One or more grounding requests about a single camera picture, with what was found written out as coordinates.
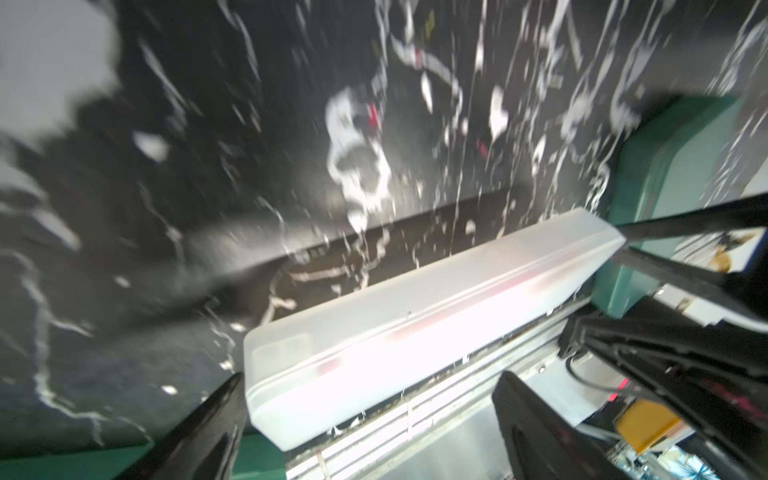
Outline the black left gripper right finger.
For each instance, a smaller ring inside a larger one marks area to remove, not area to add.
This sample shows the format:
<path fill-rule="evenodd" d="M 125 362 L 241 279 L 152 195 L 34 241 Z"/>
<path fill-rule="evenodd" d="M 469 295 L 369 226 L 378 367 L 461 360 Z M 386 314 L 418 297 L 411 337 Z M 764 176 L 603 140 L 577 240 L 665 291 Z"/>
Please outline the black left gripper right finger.
<path fill-rule="evenodd" d="M 628 475 L 512 372 L 492 402 L 514 479 L 626 479 Z"/>

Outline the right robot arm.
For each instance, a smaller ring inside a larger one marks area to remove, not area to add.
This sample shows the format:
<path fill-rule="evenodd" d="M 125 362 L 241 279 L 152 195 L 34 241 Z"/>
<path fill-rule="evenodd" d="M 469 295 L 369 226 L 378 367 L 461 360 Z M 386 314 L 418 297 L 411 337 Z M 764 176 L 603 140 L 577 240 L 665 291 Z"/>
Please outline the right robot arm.
<path fill-rule="evenodd" d="M 760 228 L 764 194 L 678 215 L 620 224 L 625 244 L 613 261 L 755 321 L 751 328 L 691 320 L 568 321 L 559 355 L 589 352 L 663 402 L 701 438 L 728 479 L 767 476 L 767 243 L 742 272 L 722 273 L 636 248 L 645 240 Z"/>

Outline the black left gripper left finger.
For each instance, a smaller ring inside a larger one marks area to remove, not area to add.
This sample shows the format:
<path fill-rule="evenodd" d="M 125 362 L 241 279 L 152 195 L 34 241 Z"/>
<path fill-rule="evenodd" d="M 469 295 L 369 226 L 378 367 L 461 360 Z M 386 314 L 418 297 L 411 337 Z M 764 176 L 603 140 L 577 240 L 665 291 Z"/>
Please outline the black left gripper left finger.
<path fill-rule="evenodd" d="M 244 375 L 235 373 L 117 478 L 229 479 L 246 420 Z"/>

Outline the clear case with red pen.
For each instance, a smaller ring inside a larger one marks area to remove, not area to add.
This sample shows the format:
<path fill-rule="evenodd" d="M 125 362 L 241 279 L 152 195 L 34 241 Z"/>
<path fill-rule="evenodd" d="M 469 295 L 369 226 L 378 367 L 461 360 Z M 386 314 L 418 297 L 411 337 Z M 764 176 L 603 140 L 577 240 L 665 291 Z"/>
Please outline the clear case with red pen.
<path fill-rule="evenodd" d="M 559 307 L 624 244 L 575 209 L 258 327 L 250 422 L 292 450 Z"/>

